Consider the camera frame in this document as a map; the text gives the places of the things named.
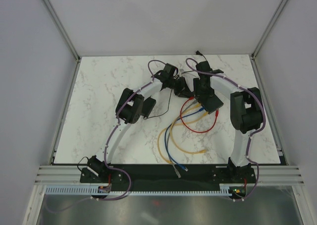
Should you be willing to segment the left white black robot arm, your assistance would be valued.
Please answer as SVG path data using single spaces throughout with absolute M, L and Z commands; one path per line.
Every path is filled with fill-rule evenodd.
M 127 130 L 135 124 L 140 117 L 148 119 L 156 100 L 152 95 L 165 88 L 171 89 L 181 98 L 191 98 L 190 91 L 184 77 L 179 76 L 176 66 L 166 63 L 157 73 L 150 72 L 151 80 L 139 89 L 123 90 L 115 109 L 117 123 L 114 125 L 105 145 L 100 151 L 87 160 L 85 168 L 80 169 L 81 183 L 109 183 L 109 178 L 114 171 L 127 174 L 123 169 L 112 167 L 111 161 L 114 153 Z

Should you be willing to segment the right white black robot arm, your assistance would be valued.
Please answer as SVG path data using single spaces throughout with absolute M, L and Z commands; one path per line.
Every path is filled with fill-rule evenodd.
M 230 121 L 235 129 L 234 147 L 228 158 L 224 176 L 231 182 L 243 179 L 254 181 L 254 169 L 249 158 L 252 136 L 265 127 L 265 113 L 260 90 L 245 88 L 228 78 L 222 70 L 213 70 L 208 61 L 196 64 L 198 78 L 194 78 L 194 98 L 208 112 L 223 106 L 215 92 L 230 101 Z

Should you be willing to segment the black network switch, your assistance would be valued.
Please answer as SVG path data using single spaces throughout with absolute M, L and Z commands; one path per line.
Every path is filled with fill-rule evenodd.
M 194 97 L 205 109 L 208 114 L 220 109 L 224 103 L 216 95 L 200 95 Z

